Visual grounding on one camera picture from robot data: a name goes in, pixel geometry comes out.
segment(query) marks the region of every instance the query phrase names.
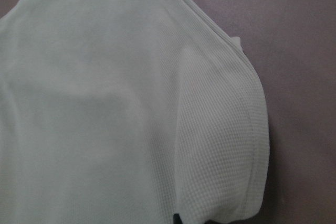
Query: textured fabric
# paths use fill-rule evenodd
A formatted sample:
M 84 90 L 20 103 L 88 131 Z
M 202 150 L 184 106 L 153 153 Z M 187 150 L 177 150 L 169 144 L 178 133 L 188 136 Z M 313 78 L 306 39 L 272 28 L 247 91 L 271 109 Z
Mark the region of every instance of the textured fabric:
M 191 0 L 20 0 L 0 19 L 0 99 L 0 223 L 228 223 L 261 206 L 261 83 Z

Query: brown surface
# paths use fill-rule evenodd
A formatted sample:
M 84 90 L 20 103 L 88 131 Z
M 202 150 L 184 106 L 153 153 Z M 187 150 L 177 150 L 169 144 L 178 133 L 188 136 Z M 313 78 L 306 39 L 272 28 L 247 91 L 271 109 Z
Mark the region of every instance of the brown surface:
M 193 1 L 241 37 L 267 101 L 264 202 L 234 223 L 336 223 L 336 0 Z

